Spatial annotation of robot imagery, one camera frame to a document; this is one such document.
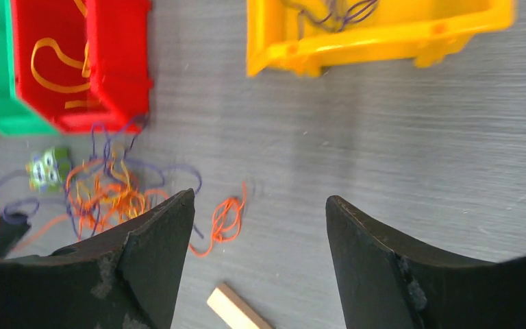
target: wooden block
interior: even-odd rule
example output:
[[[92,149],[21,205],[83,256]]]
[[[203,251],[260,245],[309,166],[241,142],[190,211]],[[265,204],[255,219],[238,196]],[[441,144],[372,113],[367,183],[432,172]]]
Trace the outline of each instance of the wooden block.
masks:
[[[212,292],[207,304],[231,329],[273,329],[224,283]]]

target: yellow bin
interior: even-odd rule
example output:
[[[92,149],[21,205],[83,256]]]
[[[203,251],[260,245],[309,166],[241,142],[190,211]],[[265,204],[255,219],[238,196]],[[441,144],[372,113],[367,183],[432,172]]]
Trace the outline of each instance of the yellow bin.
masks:
[[[365,20],[333,33],[301,14],[306,8],[328,17],[334,12],[328,0],[296,1],[247,0],[247,76],[271,67],[318,77],[322,66],[401,58],[427,67],[461,51],[477,33],[507,29],[515,12],[514,0],[379,0]],[[358,2],[331,1],[341,12]]]

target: red bin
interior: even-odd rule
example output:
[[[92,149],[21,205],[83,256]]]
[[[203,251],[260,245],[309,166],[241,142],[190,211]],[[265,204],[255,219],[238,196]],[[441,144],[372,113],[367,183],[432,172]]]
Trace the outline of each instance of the red bin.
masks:
[[[117,131],[148,113],[150,5],[82,1],[11,1],[17,96],[63,132]]]

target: gray table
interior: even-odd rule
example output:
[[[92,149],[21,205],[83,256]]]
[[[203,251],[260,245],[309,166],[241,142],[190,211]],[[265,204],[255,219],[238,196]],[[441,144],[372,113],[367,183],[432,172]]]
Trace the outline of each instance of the gray table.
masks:
[[[452,252],[526,254],[526,1],[519,9],[513,29],[430,69],[400,60],[248,80],[244,1],[156,1],[153,124],[136,155],[201,170],[206,232],[216,205],[243,180],[250,189],[240,237],[207,258],[188,254],[173,328],[225,328],[205,303],[220,281],[277,328],[343,328],[325,233],[333,194]],[[89,152],[87,137],[0,138],[0,176],[55,143]],[[173,174],[172,191],[194,185]],[[22,179],[10,186],[3,202],[27,191]],[[34,226],[60,211],[44,209]],[[74,240],[60,224],[12,256]]]

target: black object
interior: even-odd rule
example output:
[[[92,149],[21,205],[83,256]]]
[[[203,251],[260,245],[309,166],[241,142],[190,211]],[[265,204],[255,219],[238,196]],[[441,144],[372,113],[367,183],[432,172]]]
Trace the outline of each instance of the black object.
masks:
[[[0,258],[7,256],[11,249],[29,231],[31,226],[27,223],[27,215],[15,213],[11,215],[19,220],[19,225],[12,225],[0,217]]]
[[[47,257],[0,260],[0,328],[170,328],[194,193]]]
[[[341,197],[327,235],[350,329],[526,329],[526,256],[491,263],[416,240]]]

